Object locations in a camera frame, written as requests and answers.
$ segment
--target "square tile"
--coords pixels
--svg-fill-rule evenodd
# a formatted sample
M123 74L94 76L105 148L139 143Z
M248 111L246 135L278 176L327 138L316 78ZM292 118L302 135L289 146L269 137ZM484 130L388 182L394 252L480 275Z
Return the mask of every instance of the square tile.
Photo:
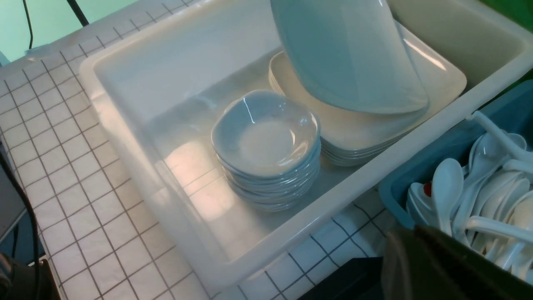
M158 257L174 246L161 225L156 225L141 235L152 257Z
M133 274L130 277L130 282L137 292L139 300L152 300L166 289L163 278L161 278L153 263Z
M114 254L91 266L91 272L102 293L110 290L126 278Z
M44 169L48 174L52 174L68 164L67 156L65 155L61 146L54 148L41 156Z
M29 83L26 83L16 90L12 90L11 95L17 105L22 105L37 96Z
M156 265L169 286L173 286L192 271L187 260L176 247L159 257Z
M137 299L137 297L133 293L133 289L130 286L130 283L126 280L122 282L121 284L117 285L116 287L114 287L107 294L105 294L103 296L103 299L104 300L129 300L129 299Z
M24 67L24 73L26 73L26 76L28 76L30 80L33 80L46 73L46 69L44 68L43 62L39 60Z
M94 201L93 208L102 224L111 221L125 211L120 201L118 201L115 192L109 192L102 196L102 198Z
M37 149L37 153L39 153L39 155L43 155L53 148L59 146L58 138L55 136L55 133L52 129L48 129L33 138L33 142L35 143L35 148Z
M62 143L80 134L80 130L74 121L74 118L67 119L66 121L57 124L54 129L58 135L59 141Z
M35 217L41 228L47 228L65 218L56 198L52 198L37 207Z
M25 83L28 83L26 75L22 71L11 74L5 79L7 86L11 91L23 86Z
M28 195L31 205L36 207L37 205L50 199L54 195L54 190L52 190L52 185L50 184L48 178L45 177L27 186L26 194Z
M94 300L99 295L89 270L72 277L63 287L69 299Z
M67 216L72 215L81 208L89 205L89 200L82 190L82 186L77 184L58 195L59 202Z
M89 99L83 92L70 97L69 99L65 100L65 102L67 103L67 106L73 115L80 113L90 106Z
M49 177L57 194L63 192L78 182L78 179L76 179L76 175L74 174L74 170L69 164L54 172Z
M83 132L83 135L85 135L85 138L87 139L91 149L95 149L96 147L108 141L108 138L103 133L103 130L99 125Z
M59 250L75 242L74 236L66 220L63 220L54 226L43 231L43 238L53 243L47 243L48 255L54 255Z
M135 228L137 228L137 231L139 232L144 232L148 228L157 224L157 219L154 218L154 215L148 210L144 202L141 202L136 207L130 209L128 214L130 215Z
M39 95L38 98L45 110L48 110L51 107L63 102L63 98L61 97L61 94L59 94L59 90L57 88L44 92L42 95Z
M74 167L74 172L78 175L79 180L85 179L87 176L100 169L96 158L94 158L94 155L91 152L73 161L72 166Z
M44 73L43 75L35 78L31 81L31 86L35 90L35 93L37 95L40 95L51 88L55 86L54 82L52 81L52 78L48 73Z
M272 299L278 290L264 272L257 273L241 282L240 287L248 299Z
M98 124L96 116L93 115L92 108L82 111L81 113L75 115L74 118L76 119L76 122L82 131L85 131Z
M280 290L284 290L289 284L303 275L302 270L298 268L294 260L287 254L278 258L266 271Z
M7 112L8 110L15 108L15 101L11 94L5 94L0 97L0 114Z
M105 167L104 172L106 172L106 175L113 187L123 184L130 178L130 174L127 172L121 160L115 161L114 163Z
M130 209L142 201L141 194L132 180L118 187L116 191L122 205L126 209Z
M0 128L7 130L22 123L19 111L17 109L8 110L0 115Z
M124 245L137 235L127 214L122 214L120 217L105 224L103 229L106 231L114 249Z
M128 276L151 261L139 237L118 249L117 256Z
M61 281L67 280L72 275L87 267L83 261L82 253L76 244L58 252L52 256L52 259L54 260L54 266Z
M102 171L82 180L82 186L91 202L111 191L111 185Z
M43 108L41 107L41 104L37 98L22 104L19 106L19 110L24 121L27 121L43 112Z
M43 165L39 159L34 159L18 168L20 179L25 186L38 181L46 176Z

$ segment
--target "plastic spoon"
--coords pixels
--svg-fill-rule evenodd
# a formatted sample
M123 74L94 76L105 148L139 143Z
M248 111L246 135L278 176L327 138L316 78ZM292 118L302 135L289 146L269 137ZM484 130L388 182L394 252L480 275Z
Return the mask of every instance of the plastic spoon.
M451 236L451 212L463 192L463 170L454 159L443 160L433 174L431 195L440 229Z

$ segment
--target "stack of bowls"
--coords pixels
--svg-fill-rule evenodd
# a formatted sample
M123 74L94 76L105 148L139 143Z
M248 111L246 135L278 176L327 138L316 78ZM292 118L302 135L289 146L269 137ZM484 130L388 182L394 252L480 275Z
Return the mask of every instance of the stack of bowls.
M319 137L312 112L266 90L233 102L211 135L228 185L264 211L291 208L311 188L320 171Z

